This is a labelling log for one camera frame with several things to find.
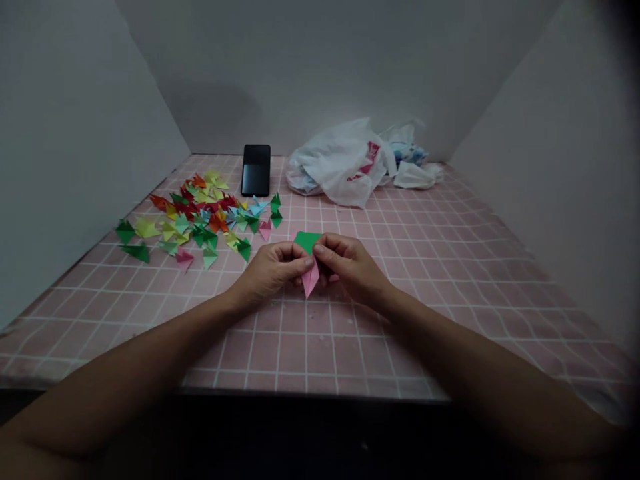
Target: plastic bag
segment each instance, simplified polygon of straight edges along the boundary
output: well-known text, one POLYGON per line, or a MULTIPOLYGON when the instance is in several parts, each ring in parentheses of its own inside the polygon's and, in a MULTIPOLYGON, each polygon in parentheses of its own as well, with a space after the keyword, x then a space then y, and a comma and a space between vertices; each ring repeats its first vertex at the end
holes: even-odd
POLYGON ((291 154, 285 173, 303 195, 321 189, 339 205, 364 208, 387 171, 397 173, 393 151, 363 118, 316 135, 291 154))
POLYGON ((413 142, 415 126, 424 128, 422 120, 411 119, 396 123, 380 134, 380 138, 389 142, 395 156, 396 165, 400 162, 410 162, 421 167, 426 163, 428 152, 413 142))
POLYGON ((393 184, 400 188, 426 190, 441 182, 444 176, 442 167, 437 163, 428 163, 422 169, 413 163, 400 162, 393 184))

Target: phone screen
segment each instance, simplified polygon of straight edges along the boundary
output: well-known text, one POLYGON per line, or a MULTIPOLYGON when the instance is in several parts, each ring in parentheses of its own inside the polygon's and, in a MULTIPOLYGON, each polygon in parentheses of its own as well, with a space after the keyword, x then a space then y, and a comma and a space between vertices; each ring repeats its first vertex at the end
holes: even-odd
POLYGON ((271 174, 271 147, 268 145, 245 145, 242 164, 241 193, 245 197, 266 197, 269 194, 271 174))

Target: red print on bag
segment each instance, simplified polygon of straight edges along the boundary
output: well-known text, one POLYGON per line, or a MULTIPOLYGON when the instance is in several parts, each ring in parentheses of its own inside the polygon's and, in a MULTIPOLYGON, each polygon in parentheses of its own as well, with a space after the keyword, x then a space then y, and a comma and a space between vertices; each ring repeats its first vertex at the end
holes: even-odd
POLYGON ((363 175, 368 174, 369 170, 371 170, 371 167, 375 162, 375 158, 378 156, 378 150, 380 150, 380 145, 376 145, 374 142, 371 142, 371 141, 368 142, 368 145, 369 145, 369 150, 367 151, 367 158, 368 160, 371 160, 371 163, 368 163, 363 167, 360 167, 360 170, 358 170, 355 176, 348 178, 347 181, 356 180, 362 177, 363 175))

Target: pink paper triangle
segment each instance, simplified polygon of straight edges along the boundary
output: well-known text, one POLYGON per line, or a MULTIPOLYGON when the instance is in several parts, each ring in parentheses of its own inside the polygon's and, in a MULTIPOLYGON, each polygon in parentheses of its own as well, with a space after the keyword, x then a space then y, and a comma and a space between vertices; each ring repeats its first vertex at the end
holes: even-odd
POLYGON ((175 254, 175 259, 178 262, 178 267, 182 270, 182 274, 186 275, 191 262, 193 262, 193 255, 184 250, 184 248, 178 246, 178 252, 175 254))
POLYGON ((318 262, 315 259, 315 256, 312 255, 313 266, 311 270, 302 274, 302 284, 305 286, 305 298, 309 298, 313 288, 315 287, 318 280, 320 280, 320 270, 318 270, 318 262))
POLYGON ((262 234, 262 238, 264 238, 265 242, 269 242, 269 237, 271 236, 271 219, 268 219, 266 222, 262 222, 258 227, 260 230, 260 234, 262 234))

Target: table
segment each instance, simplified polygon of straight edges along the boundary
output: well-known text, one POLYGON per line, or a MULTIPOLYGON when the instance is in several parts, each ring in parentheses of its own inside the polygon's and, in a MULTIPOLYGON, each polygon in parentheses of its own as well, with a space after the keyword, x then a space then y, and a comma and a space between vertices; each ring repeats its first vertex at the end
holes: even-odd
MULTIPOLYGON (((469 182, 445 167, 428 191, 375 190, 365 210, 325 196, 302 197, 286 184, 285 157, 272 160, 271 184, 284 220, 271 242, 297 231, 358 237, 391 281, 456 322, 505 346, 578 394, 620 403, 632 365, 536 264, 533 256, 480 200, 469 182)), ((239 193, 241 157, 192 155, 154 191, 169 198, 184 180, 209 168, 239 193)), ((160 220, 144 199, 128 216, 160 220)), ((252 256, 264 243, 240 234, 252 256)), ((116 345, 226 290, 246 266, 223 241, 203 269, 201 249, 186 275, 147 239, 150 264, 119 248, 109 232, 38 298, 0 339, 4 387, 46 388, 116 345)), ((288 287, 262 310, 228 330, 185 376, 184 387, 356 395, 425 401, 446 399, 434 379, 395 339, 386 321, 350 302, 340 282, 305 300, 288 287)))

